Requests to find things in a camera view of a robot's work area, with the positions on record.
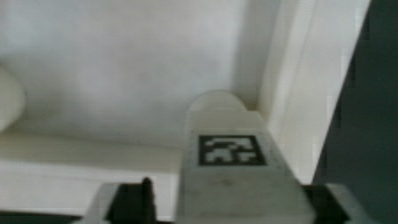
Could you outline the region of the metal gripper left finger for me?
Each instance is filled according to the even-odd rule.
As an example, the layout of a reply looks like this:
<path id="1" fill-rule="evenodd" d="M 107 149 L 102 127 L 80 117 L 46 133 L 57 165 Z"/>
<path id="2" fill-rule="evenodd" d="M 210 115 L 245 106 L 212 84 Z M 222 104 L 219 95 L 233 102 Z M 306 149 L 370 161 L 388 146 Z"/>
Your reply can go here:
<path id="1" fill-rule="evenodd" d="M 157 224 L 153 182 L 102 185 L 87 213 L 73 224 Z"/>

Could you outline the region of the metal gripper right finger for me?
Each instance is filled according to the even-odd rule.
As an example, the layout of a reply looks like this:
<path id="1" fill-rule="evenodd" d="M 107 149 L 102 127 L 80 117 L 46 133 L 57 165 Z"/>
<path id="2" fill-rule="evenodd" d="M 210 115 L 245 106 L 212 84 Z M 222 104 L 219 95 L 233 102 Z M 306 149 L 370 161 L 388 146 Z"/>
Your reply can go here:
<path id="1" fill-rule="evenodd" d="M 315 184 L 302 189 L 315 209 L 313 224 L 381 224 L 345 185 Z"/>

